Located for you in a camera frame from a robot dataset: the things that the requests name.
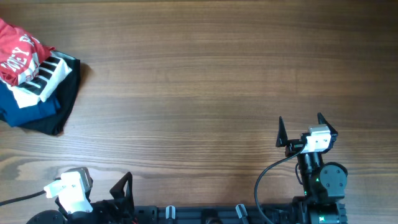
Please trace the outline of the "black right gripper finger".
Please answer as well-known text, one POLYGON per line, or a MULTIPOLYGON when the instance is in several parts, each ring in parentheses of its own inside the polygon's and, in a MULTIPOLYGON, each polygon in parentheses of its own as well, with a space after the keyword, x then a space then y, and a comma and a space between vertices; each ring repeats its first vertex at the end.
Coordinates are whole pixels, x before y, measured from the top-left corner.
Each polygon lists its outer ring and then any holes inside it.
POLYGON ((277 133, 277 139, 276 139, 276 147, 285 147, 286 145, 288 145, 288 136, 287 136, 287 132, 285 130, 285 124, 284 124, 284 120, 283 118, 280 116, 279 117, 279 129, 278 129, 278 133, 277 133))
POLYGON ((325 117, 321 114, 321 112, 317 113, 317 119, 319 124, 325 124, 330 130, 330 134, 332 136, 337 136, 338 131, 325 119, 325 117))

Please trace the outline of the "red t-shirt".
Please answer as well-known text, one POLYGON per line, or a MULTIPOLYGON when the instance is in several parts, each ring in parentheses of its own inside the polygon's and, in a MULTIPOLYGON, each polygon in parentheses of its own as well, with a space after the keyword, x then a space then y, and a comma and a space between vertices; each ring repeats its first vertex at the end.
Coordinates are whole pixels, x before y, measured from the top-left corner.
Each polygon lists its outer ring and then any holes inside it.
POLYGON ((1 20, 1 80, 7 84, 31 81, 53 50, 55 47, 41 44, 23 28, 1 20))

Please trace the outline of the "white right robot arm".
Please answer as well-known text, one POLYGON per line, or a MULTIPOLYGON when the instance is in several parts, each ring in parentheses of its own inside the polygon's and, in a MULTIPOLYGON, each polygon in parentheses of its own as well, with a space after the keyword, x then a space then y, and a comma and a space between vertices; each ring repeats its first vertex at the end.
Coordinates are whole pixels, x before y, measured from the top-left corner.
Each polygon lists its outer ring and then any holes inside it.
POLYGON ((296 172, 304 196, 296 196, 287 205, 278 205, 272 215, 277 223, 344 224, 348 222, 345 197, 347 169, 337 162, 323 161, 322 155, 333 148, 337 130, 317 114, 318 124, 310 126, 298 139, 289 139, 284 121, 279 119, 276 147, 285 148, 285 156, 297 157, 296 172))

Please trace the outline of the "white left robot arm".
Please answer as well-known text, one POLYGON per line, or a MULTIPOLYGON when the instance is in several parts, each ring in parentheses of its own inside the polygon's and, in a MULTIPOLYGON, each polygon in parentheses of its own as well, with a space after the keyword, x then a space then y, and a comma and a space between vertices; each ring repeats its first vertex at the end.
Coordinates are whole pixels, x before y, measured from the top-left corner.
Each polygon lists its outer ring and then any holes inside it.
POLYGON ((126 173, 110 190, 111 200, 91 202, 93 179, 88 171, 68 171, 44 187, 46 197, 55 197, 57 210, 46 210, 34 215, 27 224, 132 223, 134 201, 132 174, 126 173))

